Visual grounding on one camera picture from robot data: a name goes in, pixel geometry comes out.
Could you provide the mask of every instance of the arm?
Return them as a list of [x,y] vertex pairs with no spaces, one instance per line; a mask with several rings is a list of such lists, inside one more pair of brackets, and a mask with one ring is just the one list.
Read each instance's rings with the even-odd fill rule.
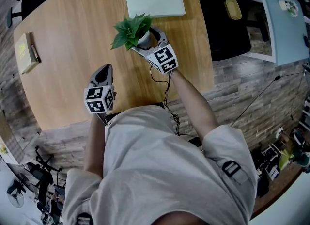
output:
[[218,127],[213,111],[199,91],[182,75],[174,70],[171,80],[185,106],[186,112],[202,140],[211,130]]
[[103,178],[103,157],[106,147],[105,124],[97,115],[93,116],[85,149],[84,170]]

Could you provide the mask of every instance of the beige t-shirt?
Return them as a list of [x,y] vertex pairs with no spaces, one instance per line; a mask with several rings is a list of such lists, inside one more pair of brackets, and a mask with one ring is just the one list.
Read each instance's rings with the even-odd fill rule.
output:
[[[175,135],[161,107],[119,114],[106,128],[104,178],[68,172],[64,224],[76,224],[80,214],[88,213],[95,225],[151,225],[173,211],[211,225],[247,224],[257,179],[241,130],[222,125],[202,145],[203,153]],[[232,177],[222,170],[228,161],[241,166]]]

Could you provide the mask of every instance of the white pot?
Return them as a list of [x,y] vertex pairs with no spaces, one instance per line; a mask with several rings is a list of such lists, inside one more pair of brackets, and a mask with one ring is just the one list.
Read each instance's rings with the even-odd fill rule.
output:
[[151,33],[148,30],[148,32],[145,33],[145,35],[139,39],[138,46],[142,48],[149,48],[151,46]]
[[287,10],[285,0],[280,0],[279,4],[280,4],[280,7],[281,7],[281,10],[284,10],[284,11]]

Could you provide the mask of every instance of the desk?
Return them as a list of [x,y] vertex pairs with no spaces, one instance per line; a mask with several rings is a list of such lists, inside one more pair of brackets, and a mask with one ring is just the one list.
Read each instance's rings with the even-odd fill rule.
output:
[[[157,18],[179,61],[179,69],[200,92],[213,88],[209,41],[199,0],[183,0],[186,14]],[[91,118],[83,91],[91,74],[111,63],[115,91],[113,112],[161,102],[167,85],[155,83],[148,63],[125,47],[110,50],[117,31],[113,25],[128,15],[126,0],[47,0],[14,31],[16,42],[31,32],[42,62],[21,81],[42,130]],[[166,76],[154,71],[154,78]],[[175,89],[170,99],[177,98]]]
[[282,11],[279,0],[262,0],[267,16],[272,56],[258,53],[246,53],[246,56],[263,59],[283,65],[303,60],[309,57],[309,49],[304,43],[303,36],[307,36],[306,24],[301,6],[298,17],[291,17]]

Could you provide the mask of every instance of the buckle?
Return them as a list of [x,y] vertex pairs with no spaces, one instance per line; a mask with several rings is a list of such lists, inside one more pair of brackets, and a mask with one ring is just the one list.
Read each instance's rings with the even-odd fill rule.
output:
[[223,164],[222,170],[228,177],[232,177],[241,169],[241,166],[235,161],[227,161]]

